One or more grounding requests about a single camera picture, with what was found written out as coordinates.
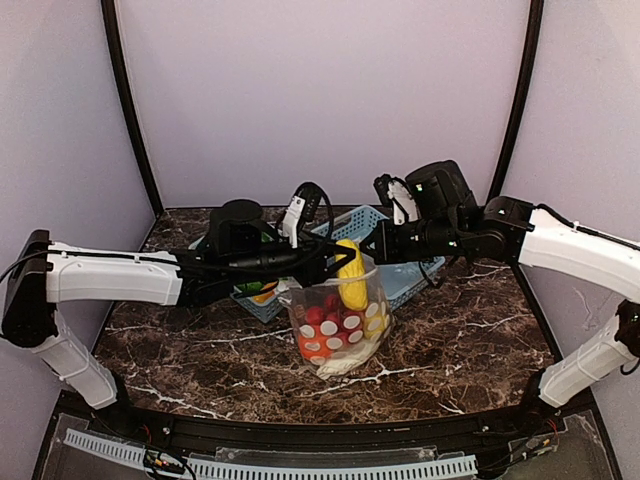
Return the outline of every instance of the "white panel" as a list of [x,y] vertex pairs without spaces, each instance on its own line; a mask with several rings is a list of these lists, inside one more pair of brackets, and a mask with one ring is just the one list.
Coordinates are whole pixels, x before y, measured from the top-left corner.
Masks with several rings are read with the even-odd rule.
[[122,0],[148,150],[168,206],[335,203],[373,179],[457,160],[484,201],[527,1]]
[[[0,2],[0,270],[29,233],[136,249],[153,216],[109,63],[100,2]],[[4,287],[0,288],[0,309]],[[90,346],[107,305],[65,308]],[[0,342],[0,478],[31,478],[60,382]]]
[[[571,220],[640,240],[640,3],[545,2],[540,46],[505,193]],[[620,298],[586,282],[529,271],[558,342],[570,353]],[[614,373],[594,387],[624,478],[640,458],[640,383]]]

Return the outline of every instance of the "black pole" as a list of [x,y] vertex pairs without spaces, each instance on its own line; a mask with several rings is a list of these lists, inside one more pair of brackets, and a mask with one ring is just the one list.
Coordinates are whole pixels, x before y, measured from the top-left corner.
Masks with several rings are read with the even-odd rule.
[[111,55],[113,75],[116,79],[120,105],[122,106],[122,113],[124,114],[124,120],[127,124],[127,130],[129,131],[129,139],[131,140],[133,153],[136,157],[142,182],[147,191],[153,212],[156,217],[159,217],[164,212],[164,206],[162,205],[162,199],[160,198],[160,192],[158,191],[155,178],[153,178],[149,156],[144,147],[138,116],[136,115],[136,109],[133,104],[131,86],[129,85],[127,68],[124,63],[120,30],[118,28],[118,15],[114,0],[102,0],[102,18],[104,20],[105,33],[107,34],[107,44],[109,45],[109,54]]
[[522,52],[522,62],[520,63],[520,73],[518,74],[518,83],[513,97],[513,105],[511,107],[511,115],[509,115],[509,123],[507,131],[504,134],[502,142],[502,150],[498,158],[498,165],[493,174],[493,181],[489,189],[487,201],[500,195],[511,163],[511,156],[518,138],[518,130],[522,121],[525,104],[527,103],[527,94],[529,93],[529,84],[531,83],[531,75],[533,74],[533,64],[536,59],[536,50],[538,49],[538,37],[540,36],[540,27],[542,26],[542,9],[544,0],[531,0],[529,7],[529,23],[527,25],[527,33],[524,41],[524,50]]

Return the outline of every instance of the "plastic crate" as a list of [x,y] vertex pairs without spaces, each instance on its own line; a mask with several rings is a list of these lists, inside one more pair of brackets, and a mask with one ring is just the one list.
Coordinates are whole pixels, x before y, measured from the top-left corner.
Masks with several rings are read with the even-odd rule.
[[[362,205],[335,218],[334,231],[331,238],[333,240],[350,238],[358,243],[373,231],[379,220],[386,218],[385,214],[375,208],[369,205]],[[313,232],[324,235],[328,229],[329,224],[325,223],[314,228]],[[201,240],[198,239],[189,248],[195,248]],[[425,272],[431,278],[435,276],[437,270],[443,264],[443,257],[436,257],[433,262],[422,262]],[[427,281],[423,278],[417,262],[380,265],[378,268],[380,269],[382,286],[391,305],[391,310],[397,309],[427,287]],[[283,308],[275,295],[264,303],[258,303],[253,298],[234,298],[234,300],[262,323],[271,321]]]

